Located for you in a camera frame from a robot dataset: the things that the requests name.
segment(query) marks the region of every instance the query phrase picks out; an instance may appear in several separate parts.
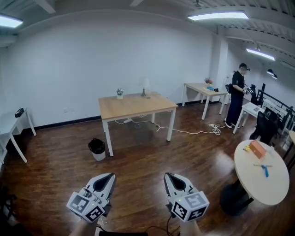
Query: blue tool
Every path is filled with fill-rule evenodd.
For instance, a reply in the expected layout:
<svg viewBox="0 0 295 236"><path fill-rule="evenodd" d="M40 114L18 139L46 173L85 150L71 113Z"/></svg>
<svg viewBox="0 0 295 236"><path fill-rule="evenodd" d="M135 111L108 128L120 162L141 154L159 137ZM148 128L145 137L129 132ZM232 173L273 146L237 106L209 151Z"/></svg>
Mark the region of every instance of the blue tool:
<svg viewBox="0 0 295 236"><path fill-rule="evenodd" d="M268 177L268 169L266 165L261 165L261 167L265 170L265 176Z"/></svg>
<svg viewBox="0 0 295 236"><path fill-rule="evenodd" d="M272 165L257 165L257 164L253 164L253 165L254 165L254 166L261 166L262 169L265 170L265 176L266 176L266 177L269 176L269 175L268 175L268 169L267 169L267 167L272 167Z"/></svg>

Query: white cable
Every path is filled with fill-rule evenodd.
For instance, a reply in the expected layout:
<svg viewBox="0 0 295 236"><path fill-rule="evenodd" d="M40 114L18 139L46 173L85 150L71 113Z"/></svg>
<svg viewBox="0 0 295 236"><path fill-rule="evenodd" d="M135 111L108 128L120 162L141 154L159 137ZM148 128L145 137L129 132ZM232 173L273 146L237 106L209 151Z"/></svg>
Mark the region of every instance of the white cable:
<svg viewBox="0 0 295 236"><path fill-rule="evenodd" d="M136 124L135 125L135 128L136 129L140 128L140 125L138 123L150 122L149 120L134 121L133 119L131 119L131 121ZM158 124L156 124L156 123L154 123L154 124L158 127L158 129L157 129L156 132L158 132L160 129L168 129L168 127L160 127ZM181 133L187 133L187 134L190 134L190 135L197 135L197 134L200 134L200 133L204 133L204 134L208 133L208 134L220 135L221 134L221 130L219 128L222 129L222 128L226 127L226 125L225 126L217 126L217 125L214 125L214 124L209 124L209 126L213 128L212 129L212 132L210 132L210 131L199 131L198 133L191 133L191 132L187 132L187 131L181 131L181 130L175 130L175 129L173 129L173 130L174 131L181 132Z"/></svg>
<svg viewBox="0 0 295 236"><path fill-rule="evenodd" d="M160 126L159 126L158 124L156 124L156 123L155 123L155 125L158 126L158 130L157 130L156 132L158 132L160 129L168 129L167 127L160 127ZM214 124L209 124L209 126L210 126L210 127L213 127L212 132L209 132L209 131L208 131L208 132L205 132L205 131L199 131L198 133L190 133L190 132L187 132L187 131L181 131L181 130L175 130L175 129L173 129L173 130L178 131L178 132L181 132L181 133L187 133L187 134L190 134L190 135L197 135L197 134L199 134L199 133L209 133L209 134L220 135L220 134L221 134L221 130L218 129L218 128L224 128L224 127L226 127L226 125L220 127L220 126L217 126L217 125L214 125Z"/></svg>

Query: orange box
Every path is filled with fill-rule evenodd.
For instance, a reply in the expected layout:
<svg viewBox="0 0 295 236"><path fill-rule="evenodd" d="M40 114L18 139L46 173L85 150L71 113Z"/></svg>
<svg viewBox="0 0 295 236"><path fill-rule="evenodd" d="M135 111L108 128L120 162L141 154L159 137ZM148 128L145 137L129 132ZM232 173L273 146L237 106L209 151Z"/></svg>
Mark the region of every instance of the orange box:
<svg viewBox="0 0 295 236"><path fill-rule="evenodd" d="M260 145L260 143L257 140L254 140L250 142L250 149L254 154L260 159L265 156L266 150L264 149L263 146Z"/></svg>

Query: power cord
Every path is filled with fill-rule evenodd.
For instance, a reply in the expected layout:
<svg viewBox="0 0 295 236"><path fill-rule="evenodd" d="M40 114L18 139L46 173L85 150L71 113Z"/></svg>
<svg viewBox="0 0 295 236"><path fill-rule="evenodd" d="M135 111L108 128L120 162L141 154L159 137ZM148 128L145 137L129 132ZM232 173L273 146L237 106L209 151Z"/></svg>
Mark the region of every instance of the power cord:
<svg viewBox="0 0 295 236"><path fill-rule="evenodd" d="M168 129L168 127L160 127L158 124L155 123L156 126L158 126L158 130L156 132L158 132L160 129ZM187 133L187 134L190 134L190 135L198 135L199 133L209 133L209 134L216 134L216 135L220 135L221 134L221 130L219 128L224 128L226 127L225 126L217 126L217 125L214 125L214 124L209 124L210 127L212 127L212 132L205 132L205 131L199 131L198 133L190 133L190 132L187 132L187 131L181 131L181 130L175 130L173 129L174 131L178 131L178 132L181 132L181 133Z"/></svg>
<svg viewBox="0 0 295 236"><path fill-rule="evenodd" d="M130 121L129 121L129 120L125 120L123 123L118 122L118 120L115 120L115 122L118 123L118 124L126 124L126 123L128 123L128 122L133 122L133 123L136 124L135 127L134 127L134 128L136 128L136 129L139 129L139 128L141 127L141 126L139 125L139 123L150 122L149 120L144 120L144 121L134 121L134 120L131 119L131 118L129 118L129 119L130 119ZM161 126L159 126L159 125L156 124L156 123L154 123L154 124L158 127L158 129L157 129L156 132L158 132L160 129L168 129L168 127L161 127ZM181 130L176 130L176 129L173 129L173 130L174 130L174 131L181 132L181 133L187 133L187 134L190 134L190 135L197 135L197 134L200 134L200 133L208 133L208 134L216 134L216 135L220 135L220 134L221 134L221 130L220 130L219 128L222 129L222 128L226 127L226 125L225 125L225 126L217 126L217 125L215 125L215 124L209 124L209 126L212 127L212 132L210 132L210 131L199 131L199 132L197 132L197 133L191 133L191 132L181 131Z"/></svg>
<svg viewBox="0 0 295 236"><path fill-rule="evenodd" d="M172 233L170 233L169 230L168 230L168 227L169 227L169 221L170 221L171 217L172 216L170 216L169 219L168 219L168 221L167 221L166 229L161 228L159 226L150 226L144 232L147 233L149 229L155 228L155 229L158 229L158 230L161 230L161 231L166 232L168 236L175 236L174 233L180 228L180 226L178 226L177 229L175 229ZM97 224L96 227L100 228L104 232L108 232L108 231L104 230L100 224Z"/></svg>

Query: potted plant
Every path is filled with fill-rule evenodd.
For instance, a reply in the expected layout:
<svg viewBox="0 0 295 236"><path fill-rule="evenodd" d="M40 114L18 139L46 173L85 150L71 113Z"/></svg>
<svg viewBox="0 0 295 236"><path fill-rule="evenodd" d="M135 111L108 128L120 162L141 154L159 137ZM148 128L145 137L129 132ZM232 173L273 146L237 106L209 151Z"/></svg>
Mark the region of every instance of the potted plant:
<svg viewBox="0 0 295 236"><path fill-rule="evenodd" d="M206 78L205 83L206 83L206 86L212 86L213 85L213 81L210 78Z"/></svg>
<svg viewBox="0 0 295 236"><path fill-rule="evenodd" d="M122 88L117 89L117 99L123 99L124 90Z"/></svg>

